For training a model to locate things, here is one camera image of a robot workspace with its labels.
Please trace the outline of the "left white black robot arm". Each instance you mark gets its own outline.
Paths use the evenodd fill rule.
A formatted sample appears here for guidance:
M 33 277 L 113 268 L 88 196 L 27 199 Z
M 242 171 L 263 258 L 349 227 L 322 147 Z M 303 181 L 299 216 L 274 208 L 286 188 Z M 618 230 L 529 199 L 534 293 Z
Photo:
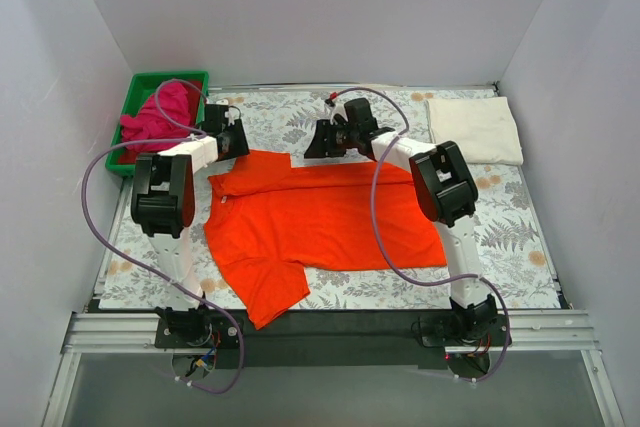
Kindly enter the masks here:
M 169 307 L 156 313 L 166 331 L 190 347 L 204 347 L 214 333 L 211 311 L 193 268 L 190 227 L 195 217 L 194 174 L 208 165 L 249 154 L 240 110 L 207 104 L 193 137 L 158 153 L 138 156 L 132 188 L 131 217 L 156 254 L 157 269 L 168 278 Z

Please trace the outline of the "orange t shirt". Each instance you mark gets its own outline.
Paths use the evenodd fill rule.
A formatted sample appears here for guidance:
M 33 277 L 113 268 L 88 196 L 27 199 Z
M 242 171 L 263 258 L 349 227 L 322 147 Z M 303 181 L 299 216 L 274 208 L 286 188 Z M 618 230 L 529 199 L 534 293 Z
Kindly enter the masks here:
M 205 238 L 222 277 L 261 329 L 306 298 L 308 267 L 385 270 L 374 236 L 374 162 L 295 167 L 287 153 L 253 151 L 213 175 Z M 377 189 L 381 237 L 395 265 L 446 263 L 435 226 L 423 217 L 411 175 L 385 164 Z

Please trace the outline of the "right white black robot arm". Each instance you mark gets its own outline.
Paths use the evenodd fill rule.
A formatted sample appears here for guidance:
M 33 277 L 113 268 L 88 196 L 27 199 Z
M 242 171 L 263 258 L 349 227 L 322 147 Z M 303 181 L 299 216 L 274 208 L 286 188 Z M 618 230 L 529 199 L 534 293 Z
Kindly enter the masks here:
M 498 326 L 498 307 L 503 299 L 497 289 L 483 276 L 475 238 L 473 215 L 478 190 L 466 161 L 452 141 L 431 144 L 408 138 L 409 122 L 396 103 L 391 106 L 400 113 L 404 128 L 396 131 L 382 127 L 374 117 L 370 103 L 356 98 L 342 106 L 338 95 L 324 100 L 329 116 L 318 120 L 306 159 L 343 157 L 356 150 L 377 163 L 370 192 L 370 214 L 374 236 L 384 260 L 404 281 L 420 287 L 450 287 L 451 313 L 445 337 L 464 344 L 487 341 Z M 448 277 L 433 282 L 419 281 L 401 272 L 390 257 L 381 237 L 377 219 L 377 189 L 381 169 L 385 164 L 409 173 L 417 203 L 427 220 L 435 225 L 446 257 Z

